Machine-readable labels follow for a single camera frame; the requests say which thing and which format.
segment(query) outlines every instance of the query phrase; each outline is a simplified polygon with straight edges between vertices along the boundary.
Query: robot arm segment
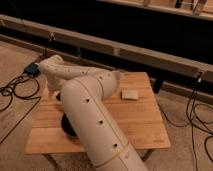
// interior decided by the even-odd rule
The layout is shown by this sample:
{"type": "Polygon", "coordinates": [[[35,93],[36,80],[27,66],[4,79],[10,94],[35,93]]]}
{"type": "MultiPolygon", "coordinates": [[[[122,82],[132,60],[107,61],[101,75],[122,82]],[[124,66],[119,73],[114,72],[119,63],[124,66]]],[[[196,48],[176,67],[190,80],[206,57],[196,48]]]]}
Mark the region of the robot arm segment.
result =
{"type": "Polygon", "coordinates": [[[61,79],[70,80],[74,77],[94,75],[107,71],[95,67],[69,66],[65,65],[62,57],[54,55],[38,64],[39,71],[46,75],[49,90],[60,90],[61,79]]]}
{"type": "Polygon", "coordinates": [[[96,170],[147,171],[102,102],[116,88],[109,71],[74,78],[62,87],[63,109],[96,170]]]}

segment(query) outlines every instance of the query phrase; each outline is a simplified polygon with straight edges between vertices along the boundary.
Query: black cable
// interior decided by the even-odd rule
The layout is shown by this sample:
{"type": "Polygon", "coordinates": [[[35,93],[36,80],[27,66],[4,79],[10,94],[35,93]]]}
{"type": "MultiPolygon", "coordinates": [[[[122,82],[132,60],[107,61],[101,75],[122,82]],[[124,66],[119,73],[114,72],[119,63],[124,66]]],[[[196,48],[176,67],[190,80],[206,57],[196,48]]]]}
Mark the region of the black cable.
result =
{"type": "Polygon", "coordinates": [[[204,141],[204,148],[206,151],[206,154],[208,155],[209,159],[213,162],[213,157],[209,154],[209,150],[207,148],[207,142],[213,138],[213,135],[206,137],[205,141],[204,141]]]}
{"type": "Polygon", "coordinates": [[[194,9],[194,0],[191,0],[191,6],[190,9],[193,10],[194,9]]]}
{"type": "Polygon", "coordinates": [[[198,86],[199,84],[195,85],[190,97],[189,97],[189,100],[187,102],[187,106],[186,106],[186,117],[187,117],[187,123],[184,124],[184,125],[178,125],[176,123],[174,123],[173,121],[171,121],[167,114],[164,112],[164,110],[162,109],[161,105],[159,105],[160,107],[160,110],[161,112],[164,114],[166,120],[173,126],[175,127],[186,127],[188,125],[191,126],[191,135],[192,135],[192,149],[193,149],[193,153],[194,153],[194,157],[195,157],[195,167],[196,167],[196,171],[198,171],[198,162],[197,162],[197,154],[196,154],[196,150],[195,150],[195,138],[194,138],[194,128],[197,128],[198,130],[204,132],[204,133],[207,133],[209,134],[209,136],[205,139],[204,141],[204,148],[205,148],[205,151],[206,151],[206,154],[208,156],[208,158],[210,159],[211,162],[213,162],[213,158],[212,156],[210,155],[209,151],[208,151],[208,148],[207,148],[207,142],[209,139],[213,138],[213,130],[211,130],[208,125],[211,125],[213,124],[213,121],[203,121],[199,116],[198,116],[198,113],[196,111],[197,107],[198,106],[205,106],[207,108],[209,108],[210,110],[213,111],[213,107],[211,107],[210,105],[208,104],[196,104],[196,99],[197,99],[197,89],[198,89],[198,86]]]}
{"type": "Polygon", "coordinates": [[[40,90],[39,82],[32,76],[29,76],[26,74],[21,74],[20,76],[15,77],[6,86],[0,88],[0,94],[2,97],[10,97],[8,104],[0,109],[0,113],[7,110],[7,108],[11,105],[11,103],[13,101],[13,96],[15,96],[19,99],[22,99],[22,100],[33,100],[33,99],[35,99],[34,96],[39,92],[39,90],[40,90]],[[24,84],[31,80],[36,83],[36,90],[27,96],[18,95],[16,92],[16,88],[20,84],[24,84]]]}
{"type": "Polygon", "coordinates": [[[19,125],[19,123],[33,110],[33,108],[39,103],[41,100],[41,96],[35,97],[35,95],[39,92],[40,90],[40,84],[37,79],[35,79],[33,76],[27,75],[25,73],[21,74],[18,77],[15,77],[12,79],[6,86],[0,88],[0,94],[2,97],[10,97],[10,100],[5,107],[0,109],[0,114],[1,112],[5,111],[8,109],[8,107],[12,104],[13,102],[13,96],[22,99],[22,100],[36,100],[36,102],[33,104],[33,106],[23,115],[23,117],[16,123],[16,125],[7,133],[7,135],[0,141],[0,144],[12,133],[12,131],[19,125]],[[29,95],[26,96],[21,96],[16,92],[16,88],[24,83],[27,83],[29,81],[34,81],[36,85],[36,89],[29,95]]]}
{"type": "MultiPolygon", "coordinates": [[[[24,23],[24,19],[23,19],[22,15],[21,15],[21,13],[20,13],[20,11],[19,11],[17,5],[15,4],[15,2],[14,2],[13,0],[9,0],[9,4],[10,4],[11,7],[13,8],[13,10],[15,11],[17,17],[20,18],[20,21],[21,21],[21,23],[22,23],[22,25],[23,25],[23,27],[24,27],[24,30],[25,30],[24,32],[25,32],[26,35],[28,36],[29,41],[30,41],[30,42],[33,42],[32,35],[31,35],[31,34],[29,33],[29,31],[28,31],[28,28],[27,28],[26,24],[24,23]]],[[[55,38],[54,38],[54,35],[53,35],[53,36],[50,35],[49,39],[47,40],[47,42],[46,42],[45,45],[44,45],[43,57],[45,57],[45,58],[47,57],[47,49],[48,49],[50,43],[51,43],[52,41],[54,41],[54,39],[55,39],[55,38]]]]}
{"type": "Polygon", "coordinates": [[[35,106],[40,102],[41,96],[31,98],[30,100],[35,100],[35,99],[38,99],[38,100],[37,100],[37,101],[33,104],[33,106],[23,115],[23,117],[14,125],[14,127],[7,133],[7,135],[4,136],[4,138],[0,141],[0,144],[2,144],[2,143],[4,142],[4,140],[7,139],[7,137],[16,129],[16,127],[21,123],[21,121],[23,121],[24,118],[35,108],[35,106]]]}

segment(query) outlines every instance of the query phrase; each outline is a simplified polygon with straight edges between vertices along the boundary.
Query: power cord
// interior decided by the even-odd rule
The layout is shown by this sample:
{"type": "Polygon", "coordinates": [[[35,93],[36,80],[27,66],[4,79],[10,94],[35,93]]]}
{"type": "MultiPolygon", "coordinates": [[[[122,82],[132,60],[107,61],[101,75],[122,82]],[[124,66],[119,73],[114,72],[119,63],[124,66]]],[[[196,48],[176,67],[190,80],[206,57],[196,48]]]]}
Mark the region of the power cord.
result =
{"type": "Polygon", "coordinates": [[[192,91],[192,94],[190,95],[190,97],[188,99],[187,106],[186,106],[187,122],[185,124],[179,125],[179,124],[176,124],[173,121],[171,121],[168,118],[167,114],[164,112],[164,110],[161,107],[161,105],[158,103],[162,114],[165,116],[166,120],[171,125],[173,125],[175,127],[178,127],[178,128],[184,128],[184,127],[187,127],[187,126],[191,126],[192,149],[193,149],[193,153],[194,153],[194,157],[195,157],[195,168],[196,168],[196,171],[198,171],[198,161],[197,161],[197,153],[196,153],[196,150],[195,150],[194,128],[197,128],[198,130],[200,130],[200,131],[202,131],[204,133],[207,133],[209,135],[208,137],[206,137],[206,139],[204,141],[204,148],[205,148],[205,152],[206,152],[208,158],[210,159],[211,162],[213,162],[213,158],[210,155],[208,147],[207,147],[208,141],[213,138],[213,130],[209,128],[209,125],[213,124],[213,120],[212,121],[204,121],[204,120],[202,120],[199,117],[199,115],[198,115],[198,113],[196,111],[196,109],[199,106],[207,107],[207,108],[209,108],[212,111],[213,111],[213,107],[211,107],[208,104],[201,104],[201,103],[197,103],[196,104],[197,90],[198,90],[198,86],[199,86],[200,81],[201,81],[201,78],[199,77],[198,81],[196,82],[196,85],[195,85],[195,87],[194,87],[194,89],[192,91]]]}
{"type": "Polygon", "coordinates": [[[7,133],[7,135],[0,140],[0,144],[4,142],[4,140],[12,133],[12,131],[19,125],[19,123],[34,109],[34,107],[39,103],[41,100],[41,96],[35,96],[40,90],[40,84],[38,80],[33,77],[32,75],[27,75],[26,73],[22,73],[20,76],[15,77],[12,79],[6,86],[0,87],[0,95],[4,98],[9,97],[9,102],[0,109],[0,114],[7,110],[13,102],[14,96],[21,99],[21,100],[36,100],[33,106],[22,116],[18,123],[7,133]],[[19,95],[16,91],[16,88],[21,85],[25,84],[29,81],[33,81],[36,85],[36,89],[29,95],[19,95]]]}
{"type": "Polygon", "coordinates": [[[18,18],[20,18],[20,21],[21,21],[21,23],[22,23],[22,25],[23,25],[23,27],[24,27],[24,32],[26,33],[26,35],[27,35],[29,41],[32,42],[32,36],[31,36],[30,33],[28,32],[28,28],[27,28],[27,26],[25,25],[24,20],[23,20],[23,18],[22,18],[22,15],[21,15],[21,13],[19,12],[19,9],[17,8],[15,2],[14,2],[13,0],[9,0],[8,2],[9,2],[9,4],[11,5],[12,9],[15,11],[16,15],[18,16],[18,18]]]}

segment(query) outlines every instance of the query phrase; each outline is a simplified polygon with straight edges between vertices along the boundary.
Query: wooden tabletop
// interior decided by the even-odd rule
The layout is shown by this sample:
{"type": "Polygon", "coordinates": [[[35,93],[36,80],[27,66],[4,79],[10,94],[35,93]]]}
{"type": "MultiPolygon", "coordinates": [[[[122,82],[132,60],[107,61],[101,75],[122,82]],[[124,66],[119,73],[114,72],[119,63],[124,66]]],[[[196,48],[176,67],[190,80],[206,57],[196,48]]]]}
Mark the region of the wooden tabletop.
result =
{"type": "MultiPolygon", "coordinates": [[[[78,139],[61,128],[61,105],[45,88],[26,145],[27,154],[84,152],[78,139]]],[[[125,73],[117,91],[105,102],[117,124],[136,149],[170,147],[170,141],[146,73],[125,73]],[[139,100],[122,100],[121,90],[139,92],[139,100]]]]}
{"type": "Polygon", "coordinates": [[[203,12],[213,13],[213,0],[207,0],[203,12]]]}
{"type": "MultiPolygon", "coordinates": [[[[111,2],[117,2],[117,3],[126,3],[126,4],[136,4],[136,5],[142,5],[144,3],[144,0],[112,0],[111,2]]],[[[159,5],[159,6],[169,6],[172,7],[172,4],[174,4],[175,0],[151,0],[150,4],[152,5],[159,5]]]]}

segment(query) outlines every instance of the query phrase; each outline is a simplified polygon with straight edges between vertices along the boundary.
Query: metal bracket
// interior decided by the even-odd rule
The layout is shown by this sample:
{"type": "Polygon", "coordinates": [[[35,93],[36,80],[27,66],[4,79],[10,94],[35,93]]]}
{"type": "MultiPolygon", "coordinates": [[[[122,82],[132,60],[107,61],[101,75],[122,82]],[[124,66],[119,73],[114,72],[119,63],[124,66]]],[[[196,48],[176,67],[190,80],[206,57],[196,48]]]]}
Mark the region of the metal bracket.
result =
{"type": "Polygon", "coordinates": [[[198,0],[196,6],[195,6],[195,9],[193,11],[193,14],[194,15],[200,15],[201,12],[203,11],[203,8],[206,4],[207,0],[198,0]]]}

